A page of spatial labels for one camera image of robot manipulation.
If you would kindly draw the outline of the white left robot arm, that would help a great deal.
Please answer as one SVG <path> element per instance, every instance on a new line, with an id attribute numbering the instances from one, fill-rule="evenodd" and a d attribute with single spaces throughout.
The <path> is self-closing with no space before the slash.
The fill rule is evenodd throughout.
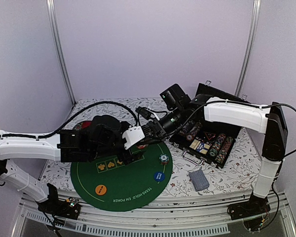
<path id="1" fill-rule="evenodd" d="M 0 180 L 44 203 L 52 214 L 60 214 L 64 207 L 57 189 L 18 168 L 14 158 L 92 162 L 102 156 L 117 155 L 121 161 L 134 161 L 139 156 L 130 149 L 144 137 L 140 126 L 107 115 L 50 134 L 12 134 L 0 129 Z"/>

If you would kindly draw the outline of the blue playing card deck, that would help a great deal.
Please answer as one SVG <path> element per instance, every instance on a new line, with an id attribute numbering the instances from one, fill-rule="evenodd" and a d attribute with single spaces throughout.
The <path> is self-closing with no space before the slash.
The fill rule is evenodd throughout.
<path id="1" fill-rule="evenodd" d="M 194 189 L 198 191 L 205 190 L 209 188 L 209 182 L 205 177 L 204 172 L 200 169 L 189 173 L 189 178 L 194 186 Z"/>

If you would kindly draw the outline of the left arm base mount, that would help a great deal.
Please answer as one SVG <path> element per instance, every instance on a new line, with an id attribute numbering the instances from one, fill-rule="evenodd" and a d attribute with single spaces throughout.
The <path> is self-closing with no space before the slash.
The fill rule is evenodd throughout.
<path id="1" fill-rule="evenodd" d="M 60 200 L 58 198 L 57 188 L 50 183 L 47 183 L 47 187 L 47 200 L 38 203 L 38 210 L 53 216 L 77 220 L 81 210 L 78 200 L 72 197 L 66 200 Z"/>

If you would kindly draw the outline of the blue small blind button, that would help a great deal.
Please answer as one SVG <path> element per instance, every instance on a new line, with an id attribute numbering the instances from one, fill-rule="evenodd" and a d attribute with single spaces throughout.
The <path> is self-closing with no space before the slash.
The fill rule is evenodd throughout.
<path id="1" fill-rule="evenodd" d="M 153 178 L 156 182 L 162 182 L 165 180 L 165 174 L 163 172 L 158 171 L 154 173 Z"/>

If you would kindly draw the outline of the blue topped chip stack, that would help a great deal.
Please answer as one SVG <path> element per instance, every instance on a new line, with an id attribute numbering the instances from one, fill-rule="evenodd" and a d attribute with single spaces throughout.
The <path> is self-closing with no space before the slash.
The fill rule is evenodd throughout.
<path id="1" fill-rule="evenodd" d="M 169 157 L 166 154 L 162 154 L 159 156 L 159 162 L 161 165 L 167 165 L 169 162 Z"/>

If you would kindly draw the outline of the red topped chip stack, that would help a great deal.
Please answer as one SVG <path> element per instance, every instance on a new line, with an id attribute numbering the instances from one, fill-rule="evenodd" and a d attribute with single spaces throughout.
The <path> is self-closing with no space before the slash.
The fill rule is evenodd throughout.
<path id="1" fill-rule="evenodd" d="M 147 145 L 138 145 L 138 146 L 137 146 L 138 149 L 144 149 L 144 148 L 146 148 L 146 147 L 147 147 Z"/>

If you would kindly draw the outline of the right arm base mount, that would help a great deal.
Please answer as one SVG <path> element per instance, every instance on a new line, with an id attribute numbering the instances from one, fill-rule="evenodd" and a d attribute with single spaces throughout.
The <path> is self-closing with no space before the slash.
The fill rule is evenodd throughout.
<path id="1" fill-rule="evenodd" d="M 269 216 L 270 206 L 268 198 L 260 198 L 253 194 L 248 201 L 231 204 L 227 208 L 227 213 L 232 220 L 249 218 L 243 222 L 248 231 L 259 231 L 265 224 Z"/>

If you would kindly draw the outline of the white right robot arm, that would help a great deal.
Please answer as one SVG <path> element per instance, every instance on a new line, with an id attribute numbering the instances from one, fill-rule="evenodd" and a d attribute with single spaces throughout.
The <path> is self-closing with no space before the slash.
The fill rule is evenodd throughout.
<path id="1" fill-rule="evenodd" d="M 204 88 L 193 99 L 174 84 L 160 94 L 169 114 L 149 118 L 143 126 L 146 137 L 162 140 L 179 133 L 190 121 L 200 122 L 204 129 L 231 135 L 244 128 L 264 135 L 261 168 L 253 189 L 253 196 L 245 205 L 249 215 L 264 208 L 264 200 L 279 175 L 286 154 L 288 130 L 282 106 L 251 104 L 226 92 Z"/>

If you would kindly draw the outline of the orange big blind button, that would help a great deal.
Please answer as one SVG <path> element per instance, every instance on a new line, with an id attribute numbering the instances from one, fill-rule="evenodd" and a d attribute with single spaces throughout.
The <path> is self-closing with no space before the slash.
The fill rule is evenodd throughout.
<path id="1" fill-rule="evenodd" d="M 100 184 L 95 188 L 95 193 L 99 196 L 103 196 L 107 193 L 107 187 L 103 184 Z"/>

